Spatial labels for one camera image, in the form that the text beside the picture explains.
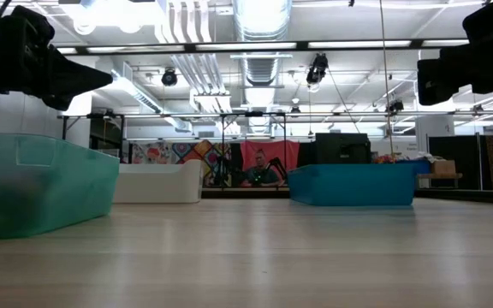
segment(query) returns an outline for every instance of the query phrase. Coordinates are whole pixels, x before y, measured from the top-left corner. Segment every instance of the person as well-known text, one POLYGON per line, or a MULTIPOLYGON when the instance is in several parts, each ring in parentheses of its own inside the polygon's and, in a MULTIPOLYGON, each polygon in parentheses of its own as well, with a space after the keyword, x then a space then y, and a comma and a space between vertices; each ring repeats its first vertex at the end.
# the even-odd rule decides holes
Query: person
POLYGON ((280 184, 277 173, 272 169, 267 169, 265 153, 262 150, 257 150, 254 154, 256 166, 245 171, 246 180, 243 186, 246 187, 277 187, 280 184))

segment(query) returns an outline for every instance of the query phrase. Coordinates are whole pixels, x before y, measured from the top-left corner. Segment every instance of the teal plastic bin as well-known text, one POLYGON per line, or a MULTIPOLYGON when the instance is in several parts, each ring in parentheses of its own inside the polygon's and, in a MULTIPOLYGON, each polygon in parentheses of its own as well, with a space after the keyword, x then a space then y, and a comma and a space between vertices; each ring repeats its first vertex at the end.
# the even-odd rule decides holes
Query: teal plastic bin
POLYGON ((0 238, 110 213, 119 160, 69 142, 0 134, 0 238))
POLYGON ((320 164, 288 172, 290 198, 325 206, 410 205, 412 164, 320 164))

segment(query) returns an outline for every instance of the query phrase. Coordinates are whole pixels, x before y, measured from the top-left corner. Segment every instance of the cardboard box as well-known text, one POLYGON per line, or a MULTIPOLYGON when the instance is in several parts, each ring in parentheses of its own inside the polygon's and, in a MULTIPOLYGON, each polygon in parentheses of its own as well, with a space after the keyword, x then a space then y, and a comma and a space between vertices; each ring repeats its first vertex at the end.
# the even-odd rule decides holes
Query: cardboard box
POLYGON ((437 175, 455 175, 455 161, 435 161, 431 173, 437 175))

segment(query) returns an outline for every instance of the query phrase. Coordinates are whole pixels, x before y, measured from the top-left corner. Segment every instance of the wooden floor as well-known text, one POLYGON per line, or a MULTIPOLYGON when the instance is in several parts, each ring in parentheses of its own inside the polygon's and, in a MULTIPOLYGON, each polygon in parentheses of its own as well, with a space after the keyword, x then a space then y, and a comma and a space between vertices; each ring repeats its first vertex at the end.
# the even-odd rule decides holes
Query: wooden floor
POLYGON ((0 307, 493 308, 493 204, 117 205, 0 240, 0 307))

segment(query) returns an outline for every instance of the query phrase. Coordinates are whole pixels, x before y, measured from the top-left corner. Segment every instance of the red fabric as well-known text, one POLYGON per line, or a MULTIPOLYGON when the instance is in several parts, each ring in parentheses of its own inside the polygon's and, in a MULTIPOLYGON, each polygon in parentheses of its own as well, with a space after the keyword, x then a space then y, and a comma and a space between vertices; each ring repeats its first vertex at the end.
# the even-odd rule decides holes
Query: red fabric
POLYGON ((247 170, 256 166, 256 159, 254 155, 258 150, 264 151, 265 159, 267 163, 275 158, 279 157, 283 167, 288 171, 296 169, 298 164, 298 152, 300 151, 300 144, 293 141, 276 141, 276 142, 254 142, 245 141, 241 143, 241 154, 243 156, 243 170, 247 170), (287 160, 284 159, 284 149, 287 149, 287 160))

